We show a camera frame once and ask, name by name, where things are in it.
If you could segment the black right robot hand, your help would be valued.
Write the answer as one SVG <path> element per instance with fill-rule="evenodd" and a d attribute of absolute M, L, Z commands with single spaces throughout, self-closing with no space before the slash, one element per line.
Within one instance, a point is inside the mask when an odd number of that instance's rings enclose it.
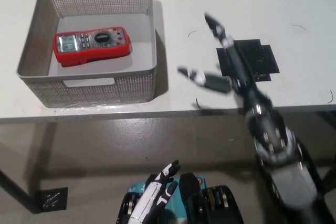
<path fill-rule="evenodd" d="M 220 77 L 187 67 L 178 67 L 178 72 L 197 86 L 220 93 L 234 91 L 243 102 L 243 115 L 248 130 L 254 139 L 257 155 L 274 165 L 290 163 L 299 156 L 296 137 L 289 130 L 272 101 L 257 87 L 254 75 L 225 27 L 209 13 L 204 14 L 213 36 L 220 42 L 228 57 L 231 71 L 228 77 Z"/>

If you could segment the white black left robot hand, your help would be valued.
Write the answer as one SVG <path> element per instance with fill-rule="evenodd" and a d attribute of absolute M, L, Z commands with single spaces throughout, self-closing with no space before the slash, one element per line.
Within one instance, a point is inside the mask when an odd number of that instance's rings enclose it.
<path fill-rule="evenodd" d="M 175 160 L 163 168 L 149 182 L 132 211 L 128 223 L 148 224 L 157 222 L 161 212 L 177 189 L 178 182 L 174 180 L 174 175 L 180 168 L 179 161 Z"/>

